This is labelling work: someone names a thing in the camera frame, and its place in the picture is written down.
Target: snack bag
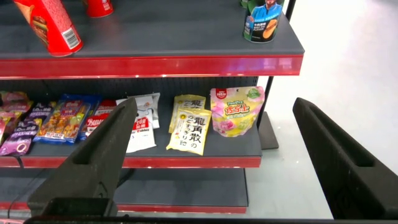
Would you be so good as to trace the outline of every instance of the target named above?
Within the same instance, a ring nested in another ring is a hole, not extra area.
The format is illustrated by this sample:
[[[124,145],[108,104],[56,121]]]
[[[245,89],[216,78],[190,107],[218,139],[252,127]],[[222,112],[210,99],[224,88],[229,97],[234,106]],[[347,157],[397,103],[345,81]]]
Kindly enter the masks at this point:
[[[206,98],[196,95],[180,95],[174,97],[174,108],[172,120],[170,121],[169,133],[173,133],[175,127],[175,120],[179,108],[195,108],[205,109]]]
[[[192,152],[203,156],[211,111],[179,108],[175,129],[166,149]]]
[[[6,139],[8,135],[10,135],[13,132],[21,116],[22,112],[20,111],[13,111],[13,112],[0,111],[0,118],[5,122],[6,125],[2,135],[2,140]]]
[[[39,119],[35,121],[22,121],[0,147],[0,156],[17,154],[22,156],[29,150],[32,138],[39,130]]]
[[[33,142],[75,143],[85,117],[97,100],[97,96],[62,95]]]
[[[16,115],[14,113],[0,112],[0,144],[11,134],[12,130],[14,130],[14,127],[10,125],[10,121],[15,118]]]
[[[120,104],[126,99],[117,100]],[[136,98],[137,117],[131,131],[131,137],[126,153],[136,152],[150,147],[155,147],[154,130],[152,127],[152,104],[153,97],[144,96]]]
[[[236,137],[248,131],[264,103],[261,86],[211,89],[213,128],[224,137]]]
[[[33,105],[33,101],[15,101],[12,103],[3,104],[0,110],[7,112],[21,112],[22,114],[28,112]]]
[[[116,108],[116,106],[117,104],[115,100],[104,100],[101,102],[94,115],[110,114],[112,110]]]
[[[50,103],[37,103],[25,121],[36,121],[36,124],[39,125],[40,128],[56,104],[57,103],[53,101]]]
[[[102,97],[98,96],[98,99],[96,100],[95,105],[92,106],[92,107],[90,107],[90,110],[88,111],[88,114],[87,114],[87,116],[86,116],[86,118],[85,118],[85,120],[84,120],[84,122],[83,122],[84,125],[83,125],[81,131],[79,132],[79,136],[78,136],[78,139],[79,139],[79,140],[86,140],[86,138],[87,138],[87,136],[86,136],[86,133],[87,133],[87,120],[88,120],[88,118],[89,118],[90,116],[93,116],[93,115],[94,115],[94,112],[95,112],[95,111],[97,110],[97,108],[100,106],[101,100],[102,100]]]
[[[21,91],[15,91],[15,92],[0,91],[0,95],[1,95],[1,101],[4,105],[16,101],[29,101],[26,93]]]
[[[85,137],[80,137],[80,140],[85,140],[112,112],[116,107],[116,101],[104,100],[99,105],[93,116],[88,117],[85,126],[81,133]]]
[[[160,128],[159,115],[157,114],[157,105],[158,105],[158,102],[159,102],[160,93],[151,93],[151,94],[145,94],[145,95],[139,95],[139,96],[130,96],[130,97],[139,98],[139,97],[143,97],[143,96],[151,96],[152,97],[152,99],[154,101],[152,106],[151,106],[152,115],[153,115],[152,127],[154,129]]]

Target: red chip canister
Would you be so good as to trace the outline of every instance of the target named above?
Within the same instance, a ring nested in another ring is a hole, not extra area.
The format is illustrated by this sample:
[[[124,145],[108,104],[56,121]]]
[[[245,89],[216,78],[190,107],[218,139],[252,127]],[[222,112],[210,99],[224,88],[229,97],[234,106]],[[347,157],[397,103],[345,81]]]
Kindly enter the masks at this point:
[[[110,0],[85,0],[87,15],[90,17],[104,17],[112,14],[113,6]]]
[[[83,47],[61,0],[14,0],[26,21],[54,57],[63,57]]]

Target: shelf bottom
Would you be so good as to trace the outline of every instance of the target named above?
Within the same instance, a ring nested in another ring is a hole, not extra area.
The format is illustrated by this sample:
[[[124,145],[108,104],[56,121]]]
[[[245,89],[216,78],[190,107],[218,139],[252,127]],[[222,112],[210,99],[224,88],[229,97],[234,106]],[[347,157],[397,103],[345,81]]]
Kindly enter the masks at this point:
[[[0,192],[0,210],[29,213],[29,195],[53,171],[0,169],[0,187],[14,189]],[[120,212],[246,213],[246,175],[244,169],[135,169],[113,200]]]

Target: product packaging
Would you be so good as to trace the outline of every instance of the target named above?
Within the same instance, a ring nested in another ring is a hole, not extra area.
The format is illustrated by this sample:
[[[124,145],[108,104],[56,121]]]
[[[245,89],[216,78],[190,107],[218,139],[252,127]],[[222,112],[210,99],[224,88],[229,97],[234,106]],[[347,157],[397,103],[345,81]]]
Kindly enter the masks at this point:
[[[83,47],[61,0],[14,0],[33,31],[54,57],[63,57]]]
[[[13,132],[21,112],[0,111],[0,144]]]
[[[251,42],[266,43],[274,39],[284,0],[249,0],[243,37]]]
[[[8,120],[6,133],[11,134],[13,132],[23,115],[30,110],[32,104],[33,101],[7,101],[0,107],[0,116]]]
[[[143,96],[151,96],[153,99],[153,104],[151,106],[152,108],[152,114],[153,114],[153,119],[154,122],[152,123],[152,127],[154,129],[160,128],[160,124],[159,124],[159,115],[157,112],[157,108],[158,108],[158,104],[159,104],[159,98],[160,98],[160,93],[151,93],[151,94],[145,94],[145,95],[139,95],[139,96],[130,96],[130,97],[134,97],[134,98],[140,98]]]
[[[236,137],[248,131],[265,100],[261,86],[211,89],[213,128],[225,137]]]
[[[175,120],[179,108],[204,109],[206,98],[196,95],[180,95],[174,97],[173,115],[169,126],[169,133],[173,133]]]
[[[104,100],[99,104],[98,109],[93,116],[88,117],[85,126],[83,127],[80,140],[85,140],[116,108],[116,101]]]
[[[87,15],[93,18],[112,14],[113,6],[110,0],[83,0]]]
[[[52,114],[44,121],[34,142],[75,143],[83,121],[97,102],[98,96],[62,95]]]
[[[26,93],[21,91],[0,91],[2,105],[6,105],[9,103],[15,103],[18,101],[29,101]]]
[[[211,111],[179,108],[175,128],[166,149],[203,155]]]
[[[126,99],[117,100],[120,104]],[[152,127],[152,108],[153,97],[143,96],[136,98],[137,117],[131,131],[131,137],[127,146],[126,153],[136,152],[150,147],[155,147],[154,130]]]
[[[248,0],[239,0],[239,2],[241,3],[241,6],[245,9],[248,8]]]
[[[32,112],[29,113],[25,121],[35,121],[40,128],[43,122],[50,115],[56,104],[57,102],[53,101],[50,103],[37,103],[36,106],[33,107]]]
[[[22,156],[29,150],[33,137],[39,130],[39,119],[35,121],[21,121],[14,132],[0,147],[0,156],[16,154]]]

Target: gray floor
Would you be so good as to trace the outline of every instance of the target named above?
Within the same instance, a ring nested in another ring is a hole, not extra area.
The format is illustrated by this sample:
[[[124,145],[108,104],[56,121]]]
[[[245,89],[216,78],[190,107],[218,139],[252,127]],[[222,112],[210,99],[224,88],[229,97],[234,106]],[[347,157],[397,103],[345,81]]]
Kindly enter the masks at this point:
[[[306,50],[304,63],[299,77],[274,80],[266,110],[280,148],[264,152],[260,169],[247,169],[247,214],[131,215],[332,218],[292,113],[298,96],[398,174],[398,1],[297,0],[292,25]]]

